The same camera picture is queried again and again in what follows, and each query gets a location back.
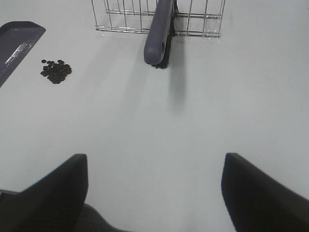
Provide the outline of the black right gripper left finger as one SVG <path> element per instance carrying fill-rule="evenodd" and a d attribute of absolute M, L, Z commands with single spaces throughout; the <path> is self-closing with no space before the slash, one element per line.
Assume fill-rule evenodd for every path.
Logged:
<path fill-rule="evenodd" d="M 21 192 L 0 191 L 0 230 L 71 232 L 87 190 L 87 156 L 75 154 Z"/>

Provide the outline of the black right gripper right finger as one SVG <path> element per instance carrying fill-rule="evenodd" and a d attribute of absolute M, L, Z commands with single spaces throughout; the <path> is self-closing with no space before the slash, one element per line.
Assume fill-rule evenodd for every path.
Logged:
<path fill-rule="evenodd" d="M 227 153 L 222 196 L 238 232 L 307 232 L 309 201 L 237 153 Z"/>

